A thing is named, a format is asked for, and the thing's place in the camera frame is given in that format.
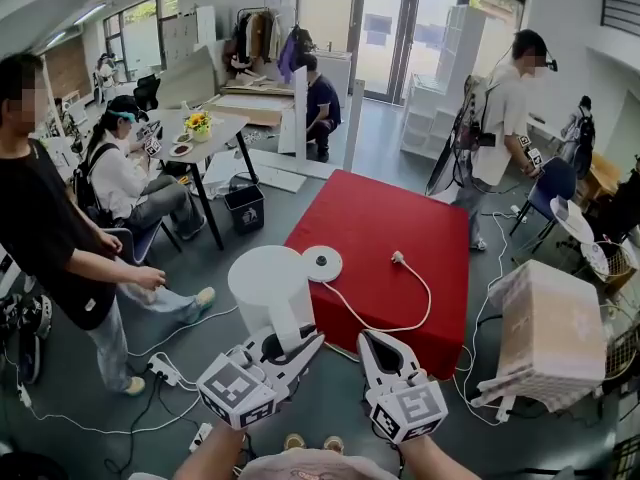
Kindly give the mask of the person's beige printed shirt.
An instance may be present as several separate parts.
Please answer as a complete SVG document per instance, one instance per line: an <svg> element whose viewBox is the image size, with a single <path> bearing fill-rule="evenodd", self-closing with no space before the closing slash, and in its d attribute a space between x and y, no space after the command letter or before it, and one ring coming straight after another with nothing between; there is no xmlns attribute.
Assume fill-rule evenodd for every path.
<svg viewBox="0 0 640 480"><path fill-rule="evenodd" d="M294 448L249 462L223 480L398 480L372 460L324 449Z"/></svg>

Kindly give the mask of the round white side table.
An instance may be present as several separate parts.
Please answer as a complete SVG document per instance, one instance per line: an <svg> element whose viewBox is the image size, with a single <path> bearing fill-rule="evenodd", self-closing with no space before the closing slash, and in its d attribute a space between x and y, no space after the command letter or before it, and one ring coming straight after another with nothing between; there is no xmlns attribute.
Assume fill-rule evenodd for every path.
<svg viewBox="0 0 640 480"><path fill-rule="evenodd" d="M583 216L581 209L571 200L556 196L550 201L550 208L555 221L577 242L592 244L594 233Z"/></svg>

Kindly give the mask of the person's right forearm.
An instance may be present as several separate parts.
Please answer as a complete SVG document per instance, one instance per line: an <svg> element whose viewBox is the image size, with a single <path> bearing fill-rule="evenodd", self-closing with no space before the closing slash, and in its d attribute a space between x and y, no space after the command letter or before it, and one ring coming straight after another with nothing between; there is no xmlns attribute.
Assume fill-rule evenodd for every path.
<svg viewBox="0 0 640 480"><path fill-rule="evenodd" d="M481 480L442 451L429 435L402 442L399 450L415 480Z"/></svg>

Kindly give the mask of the checked cloth covered box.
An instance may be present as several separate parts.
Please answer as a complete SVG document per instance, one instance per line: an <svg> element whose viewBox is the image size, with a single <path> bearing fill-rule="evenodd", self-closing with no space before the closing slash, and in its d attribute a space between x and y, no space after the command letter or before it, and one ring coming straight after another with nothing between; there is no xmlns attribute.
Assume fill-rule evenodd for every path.
<svg viewBox="0 0 640 480"><path fill-rule="evenodd" d="M602 384L606 340L593 285L529 260L489 288L488 301L501 311L500 354L472 407L499 399L510 411L524 397L555 413Z"/></svg>

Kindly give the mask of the white cabinet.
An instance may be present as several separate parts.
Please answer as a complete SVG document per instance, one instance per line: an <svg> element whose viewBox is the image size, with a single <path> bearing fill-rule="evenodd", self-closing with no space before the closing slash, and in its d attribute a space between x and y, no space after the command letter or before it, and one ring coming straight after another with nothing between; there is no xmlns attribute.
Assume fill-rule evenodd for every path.
<svg viewBox="0 0 640 480"><path fill-rule="evenodd" d="M316 50L318 70L332 83L341 107L345 106L349 90L352 54Z"/></svg>

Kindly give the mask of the white power strip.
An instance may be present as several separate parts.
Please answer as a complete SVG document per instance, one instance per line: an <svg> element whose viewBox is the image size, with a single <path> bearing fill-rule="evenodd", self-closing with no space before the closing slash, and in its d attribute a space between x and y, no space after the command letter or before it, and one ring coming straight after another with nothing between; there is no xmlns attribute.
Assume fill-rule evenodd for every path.
<svg viewBox="0 0 640 480"><path fill-rule="evenodd" d="M180 382L181 377L178 371L158 354L148 359L147 366L154 375L159 375L171 387L175 387Z"/></svg>
<svg viewBox="0 0 640 480"><path fill-rule="evenodd" d="M196 432L193 440L189 445L189 452L195 452L199 446L203 443L203 441L208 437L209 433L212 430L212 425L210 423L204 422L200 425L198 431Z"/></svg>

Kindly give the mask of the white furniture frame panels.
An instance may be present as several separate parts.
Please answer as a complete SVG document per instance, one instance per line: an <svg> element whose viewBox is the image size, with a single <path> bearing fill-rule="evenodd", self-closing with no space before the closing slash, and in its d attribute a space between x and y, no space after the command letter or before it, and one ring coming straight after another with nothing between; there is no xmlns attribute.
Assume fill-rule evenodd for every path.
<svg viewBox="0 0 640 480"><path fill-rule="evenodd" d="M296 193L308 178L327 180L334 171L350 172L353 166L360 123L365 83L357 79L351 98L348 132L343 161L336 165L307 158L306 151L306 70L294 72L294 108L285 111L279 128L280 146L293 146L294 154L287 156L260 149L248 150L259 183Z"/></svg>

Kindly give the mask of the dark grey chair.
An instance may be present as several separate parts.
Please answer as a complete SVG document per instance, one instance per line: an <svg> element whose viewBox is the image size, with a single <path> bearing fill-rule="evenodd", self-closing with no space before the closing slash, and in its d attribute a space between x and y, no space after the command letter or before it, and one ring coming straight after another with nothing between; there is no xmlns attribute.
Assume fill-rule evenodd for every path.
<svg viewBox="0 0 640 480"><path fill-rule="evenodd" d="M135 266L147 264L147 256L160 230L165 233L170 243L174 246L177 252L181 253L182 247L163 220L158 220L150 227L136 232L132 232L130 229L124 227L123 225L117 225L116 227L110 228L102 228L102 231L115 236L120 241L121 248L120 251L116 253L116 255L126 263Z"/></svg>

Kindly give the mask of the white round disc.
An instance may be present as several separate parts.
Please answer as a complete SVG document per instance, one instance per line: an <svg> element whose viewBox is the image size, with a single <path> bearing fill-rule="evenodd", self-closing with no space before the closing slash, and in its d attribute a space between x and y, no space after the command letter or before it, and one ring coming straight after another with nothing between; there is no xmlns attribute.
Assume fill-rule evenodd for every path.
<svg viewBox="0 0 640 480"><path fill-rule="evenodd" d="M329 246L312 246L303 252L302 258L308 279L315 283L336 280L343 268L341 255Z"/></svg>

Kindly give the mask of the white electric kettle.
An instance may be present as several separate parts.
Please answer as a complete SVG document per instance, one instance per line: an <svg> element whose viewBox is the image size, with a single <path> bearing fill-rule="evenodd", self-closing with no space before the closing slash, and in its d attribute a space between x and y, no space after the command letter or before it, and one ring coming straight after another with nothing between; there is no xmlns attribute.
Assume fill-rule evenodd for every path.
<svg viewBox="0 0 640 480"><path fill-rule="evenodd" d="M271 327L282 350L303 343L301 328L315 322L302 256L285 246L251 249L235 260L228 286L249 333Z"/></svg>

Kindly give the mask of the sunflower bouquet in pot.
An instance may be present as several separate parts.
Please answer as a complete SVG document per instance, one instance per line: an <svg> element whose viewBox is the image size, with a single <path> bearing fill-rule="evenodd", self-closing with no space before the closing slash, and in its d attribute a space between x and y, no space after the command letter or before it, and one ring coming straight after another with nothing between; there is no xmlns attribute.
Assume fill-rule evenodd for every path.
<svg viewBox="0 0 640 480"><path fill-rule="evenodd" d="M212 132L212 117L206 111L192 113L185 120L185 131L191 140L195 142L207 142L210 140Z"/></svg>

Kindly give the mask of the wooden cabinet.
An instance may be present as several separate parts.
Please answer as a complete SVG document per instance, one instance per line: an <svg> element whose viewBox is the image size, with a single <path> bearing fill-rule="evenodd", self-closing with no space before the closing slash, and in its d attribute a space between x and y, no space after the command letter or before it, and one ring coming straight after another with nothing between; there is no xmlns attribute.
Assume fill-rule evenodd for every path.
<svg viewBox="0 0 640 480"><path fill-rule="evenodd" d="M594 152L591 165L584 179L586 197L595 200L600 196L614 196L618 190L621 171L604 156Z"/></svg>

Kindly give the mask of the grey table with black legs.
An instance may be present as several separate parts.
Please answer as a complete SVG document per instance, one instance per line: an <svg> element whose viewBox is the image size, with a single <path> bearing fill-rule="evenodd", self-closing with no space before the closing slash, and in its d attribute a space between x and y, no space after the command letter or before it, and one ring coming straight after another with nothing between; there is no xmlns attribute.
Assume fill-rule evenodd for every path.
<svg viewBox="0 0 640 480"><path fill-rule="evenodd" d="M248 172L252 182L254 184L257 184L259 180L255 173L244 141L244 137L242 135L242 130L248 124L249 119L245 116L240 115L213 112L211 113L211 116L213 118L211 137L205 142L197 142L189 153L181 157L172 157L169 151L174 146L173 140L185 132L182 112L180 110L156 109L149 111L148 116L151 121L159 120L163 128L163 137L160 140L162 147L161 151L156 155L156 157L163 162L174 161L177 163L186 164L189 167L192 182L196 187L206 221L209 225L218 248L220 250L223 250L224 245L222 237L216 224L214 215L211 211L211 207L202 182L202 176L199 174L198 165L206 158L213 156L214 154L222 150L225 150L226 143L235 138L245 161L245 172Z"/></svg>

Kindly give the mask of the black waste bin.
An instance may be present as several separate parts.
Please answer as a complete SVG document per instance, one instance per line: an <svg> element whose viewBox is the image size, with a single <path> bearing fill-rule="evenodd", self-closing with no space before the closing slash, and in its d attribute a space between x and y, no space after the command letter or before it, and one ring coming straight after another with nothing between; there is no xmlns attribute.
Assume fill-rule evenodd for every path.
<svg viewBox="0 0 640 480"><path fill-rule="evenodd" d="M257 185L229 192L224 202L238 235L246 235L264 226L264 195Z"/></svg>

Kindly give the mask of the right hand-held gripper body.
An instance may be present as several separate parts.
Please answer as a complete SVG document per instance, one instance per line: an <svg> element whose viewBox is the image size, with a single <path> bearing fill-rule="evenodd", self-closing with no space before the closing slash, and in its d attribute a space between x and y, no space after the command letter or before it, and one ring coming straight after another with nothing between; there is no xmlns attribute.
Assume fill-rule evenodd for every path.
<svg viewBox="0 0 640 480"><path fill-rule="evenodd" d="M373 398L369 418L391 443L404 443L432 433L448 416L440 385L418 375Z"/></svg>

